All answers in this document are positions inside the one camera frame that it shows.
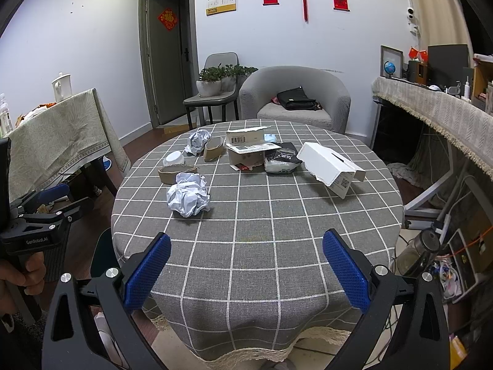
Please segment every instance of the speaker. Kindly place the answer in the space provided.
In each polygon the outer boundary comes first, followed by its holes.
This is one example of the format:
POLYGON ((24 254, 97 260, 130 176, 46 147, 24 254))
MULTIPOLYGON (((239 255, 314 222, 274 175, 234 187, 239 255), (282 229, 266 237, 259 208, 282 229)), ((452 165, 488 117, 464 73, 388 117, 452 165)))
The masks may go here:
POLYGON ((407 80, 420 85, 426 85, 428 67, 419 61, 409 61, 407 65, 407 80))

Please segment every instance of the white bottle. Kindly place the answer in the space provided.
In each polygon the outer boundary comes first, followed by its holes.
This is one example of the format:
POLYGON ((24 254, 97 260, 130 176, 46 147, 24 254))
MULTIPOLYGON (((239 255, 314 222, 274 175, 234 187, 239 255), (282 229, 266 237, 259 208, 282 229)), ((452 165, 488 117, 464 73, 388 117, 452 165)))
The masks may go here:
POLYGON ((0 95, 0 129, 2 130, 2 137, 6 137, 9 132, 14 130, 10 120, 8 104, 3 93, 0 95))
POLYGON ((467 81, 465 82, 464 97, 468 100, 471 98, 471 85, 469 85, 469 77, 467 77, 467 81))

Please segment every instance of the torn cardboard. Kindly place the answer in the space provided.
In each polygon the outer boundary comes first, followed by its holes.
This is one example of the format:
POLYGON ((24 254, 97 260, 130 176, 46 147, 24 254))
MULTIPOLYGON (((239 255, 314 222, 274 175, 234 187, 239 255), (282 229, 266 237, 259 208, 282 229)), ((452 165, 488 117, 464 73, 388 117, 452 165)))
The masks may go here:
POLYGON ((310 174, 327 185, 341 199, 346 197, 354 179, 365 179, 365 170, 331 148, 318 143, 306 142, 297 157, 305 163, 310 174))
POLYGON ((264 153, 268 150, 279 149, 277 144, 264 140, 265 130, 269 127, 255 127, 226 131, 229 164, 243 164, 253 168, 264 163, 264 153))

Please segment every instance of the beige tablecloth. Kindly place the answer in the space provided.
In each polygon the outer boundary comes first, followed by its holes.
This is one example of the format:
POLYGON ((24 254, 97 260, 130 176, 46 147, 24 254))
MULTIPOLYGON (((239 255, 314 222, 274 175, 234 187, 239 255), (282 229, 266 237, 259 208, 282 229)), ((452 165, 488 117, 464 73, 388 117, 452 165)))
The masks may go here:
POLYGON ((493 117, 442 92, 379 77, 373 94, 421 119, 493 179, 493 117))
POLYGON ((95 89, 64 100, 21 124, 12 140, 10 200, 56 185, 84 164, 110 151, 126 175, 130 160, 95 89))

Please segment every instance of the gray chair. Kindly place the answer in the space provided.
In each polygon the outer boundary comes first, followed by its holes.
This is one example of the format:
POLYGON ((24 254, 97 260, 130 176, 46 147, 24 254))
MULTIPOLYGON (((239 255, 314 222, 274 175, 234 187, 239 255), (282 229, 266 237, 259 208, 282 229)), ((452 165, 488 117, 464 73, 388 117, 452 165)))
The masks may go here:
MULTIPOLYGON (((238 64, 238 56, 236 53, 220 53, 220 54, 212 54, 207 57, 206 64, 204 68, 210 68, 212 66, 226 66, 226 65, 236 65, 238 64)), ((234 102, 235 105, 235 115, 238 120, 238 80, 236 80, 235 87, 231 91, 222 91, 218 96, 212 97, 201 97, 200 95, 196 95, 194 97, 190 97, 183 101, 183 105, 186 109, 186 115, 188 118, 188 127, 190 130, 193 129, 192 125, 192 117, 190 115, 191 107, 207 107, 209 111, 209 120, 210 123, 213 123, 213 113, 211 107, 213 106, 222 106, 222 121, 226 122, 226 105, 230 102, 234 102)))
POLYGON ((331 73, 304 66, 263 68, 243 83, 240 90, 243 119, 270 119, 313 125, 339 134, 346 132, 351 97, 344 84, 331 73), (323 110, 288 111, 271 103, 277 93, 302 86, 323 110))

